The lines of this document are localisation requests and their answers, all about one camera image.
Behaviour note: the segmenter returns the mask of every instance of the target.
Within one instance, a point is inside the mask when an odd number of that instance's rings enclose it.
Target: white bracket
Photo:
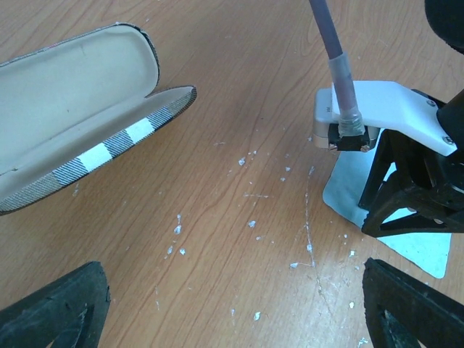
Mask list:
[[[354,84],[366,126],[399,131],[443,156],[456,151],[456,145],[436,118],[438,107],[430,99],[393,81],[355,81]],[[339,119],[334,86],[316,93],[314,118],[315,145],[328,148],[328,127]]]

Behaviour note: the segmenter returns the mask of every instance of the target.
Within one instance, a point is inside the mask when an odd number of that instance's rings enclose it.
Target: black plastic leg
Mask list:
[[[369,210],[372,206],[373,200],[376,198],[376,194],[380,189],[386,173],[393,163],[393,151],[390,146],[389,132],[385,130],[380,137],[378,142],[376,155],[370,169],[368,180],[365,184],[364,191],[362,193],[359,207],[365,210]]]
[[[418,212],[384,223],[398,209],[410,207],[419,210],[408,198],[399,186],[398,173],[393,172],[378,191],[361,231],[374,238],[412,232],[449,232],[446,224],[438,224]]]

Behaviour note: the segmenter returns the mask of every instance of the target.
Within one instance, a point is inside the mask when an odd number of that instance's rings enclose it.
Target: black plastic part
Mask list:
[[[2,348],[97,348],[109,309],[99,262],[89,262],[0,311]]]
[[[331,123],[328,127],[328,143],[335,145],[339,151],[361,151],[363,146],[370,146],[369,131],[361,136],[344,136],[340,138],[339,125]]]
[[[425,0],[428,23],[435,34],[459,52],[464,52],[464,1]]]
[[[392,163],[397,170],[384,182]],[[385,130],[359,206],[369,211],[361,230],[375,238],[412,232],[464,233],[464,166],[399,132]],[[402,208],[416,213],[384,222]]]
[[[459,150],[464,150],[464,89],[436,114],[438,122]]]
[[[374,348],[458,348],[464,306],[381,260],[362,279],[365,319]]]

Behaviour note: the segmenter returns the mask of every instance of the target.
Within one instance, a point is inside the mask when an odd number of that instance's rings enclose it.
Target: screw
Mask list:
[[[444,136],[443,141],[448,145],[453,145],[455,143],[449,136]]]

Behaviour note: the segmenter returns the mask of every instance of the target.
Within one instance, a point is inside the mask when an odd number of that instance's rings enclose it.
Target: wooden table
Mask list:
[[[421,0],[329,6],[356,79],[445,101],[463,88],[464,58]],[[78,185],[0,219],[0,307],[89,260],[113,298],[102,347],[371,347],[368,257],[464,302],[462,237],[438,281],[324,205],[336,156],[308,138],[331,79],[307,1],[2,0],[0,61],[116,21],[151,36],[160,87],[193,83],[199,97]]]

